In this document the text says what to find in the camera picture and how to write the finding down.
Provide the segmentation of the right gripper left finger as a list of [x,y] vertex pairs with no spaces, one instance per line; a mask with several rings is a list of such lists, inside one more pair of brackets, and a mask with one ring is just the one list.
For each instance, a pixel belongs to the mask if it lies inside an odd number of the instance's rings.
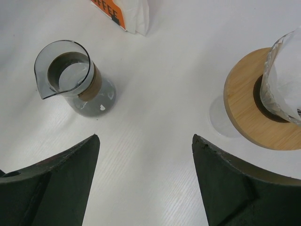
[[97,165],[94,134],[29,167],[0,172],[2,226],[80,226]]

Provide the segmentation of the wooden rimmed glass dripper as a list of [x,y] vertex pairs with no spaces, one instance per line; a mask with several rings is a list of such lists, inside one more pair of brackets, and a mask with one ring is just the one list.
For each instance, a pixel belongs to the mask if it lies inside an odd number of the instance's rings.
[[294,33],[285,34],[270,48],[257,49],[240,59],[223,90],[226,113],[233,126],[252,143],[271,150],[301,147],[301,121],[281,109],[268,84],[273,63]]

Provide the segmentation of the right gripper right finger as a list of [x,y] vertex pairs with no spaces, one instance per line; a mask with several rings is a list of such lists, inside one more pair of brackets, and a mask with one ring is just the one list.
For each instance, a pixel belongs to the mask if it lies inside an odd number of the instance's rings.
[[210,226],[299,226],[301,181],[250,164],[195,134],[192,153]]

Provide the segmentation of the glass carafe with wooden collar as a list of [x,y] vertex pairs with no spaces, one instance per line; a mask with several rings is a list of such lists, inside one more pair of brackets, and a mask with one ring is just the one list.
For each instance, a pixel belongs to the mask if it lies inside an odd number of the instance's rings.
[[225,106],[223,95],[219,95],[209,107],[209,121],[212,127],[222,136],[238,138],[240,133],[230,121]]

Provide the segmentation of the orange white coffee filter bag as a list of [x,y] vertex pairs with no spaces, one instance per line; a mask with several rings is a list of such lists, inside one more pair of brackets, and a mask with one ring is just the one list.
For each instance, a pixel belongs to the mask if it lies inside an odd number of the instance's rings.
[[91,0],[91,3],[124,31],[146,36],[150,20],[147,0]]

